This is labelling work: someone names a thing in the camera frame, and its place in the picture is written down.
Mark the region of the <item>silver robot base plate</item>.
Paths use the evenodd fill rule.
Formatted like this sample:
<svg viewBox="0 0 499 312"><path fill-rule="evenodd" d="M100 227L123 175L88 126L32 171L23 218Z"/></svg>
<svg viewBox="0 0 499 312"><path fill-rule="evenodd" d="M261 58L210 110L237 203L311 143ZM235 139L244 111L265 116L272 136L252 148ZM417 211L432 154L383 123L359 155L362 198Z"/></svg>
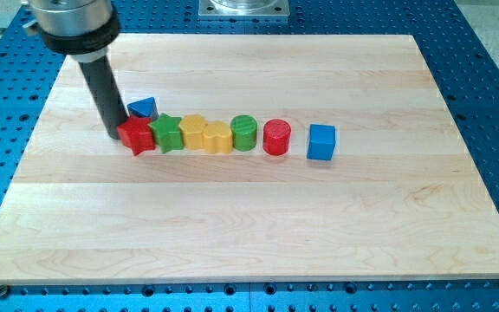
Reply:
<svg viewBox="0 0 499 312"><path fill-rule="evenodd" d="M200 17L288 17L289 0L200 0Z"/></svg>

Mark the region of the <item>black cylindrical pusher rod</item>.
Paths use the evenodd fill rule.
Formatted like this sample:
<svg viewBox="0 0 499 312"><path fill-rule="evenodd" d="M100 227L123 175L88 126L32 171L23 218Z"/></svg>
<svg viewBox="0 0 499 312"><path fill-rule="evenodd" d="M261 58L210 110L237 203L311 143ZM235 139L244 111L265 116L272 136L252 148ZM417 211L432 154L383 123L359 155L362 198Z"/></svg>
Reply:
<svg viewBox="0 0 499 312"><path fill-rule="evenodd" d="M118 140L117 127L127 120L128 115L108 58L104 55L79 65L108 136Z"/></svg>

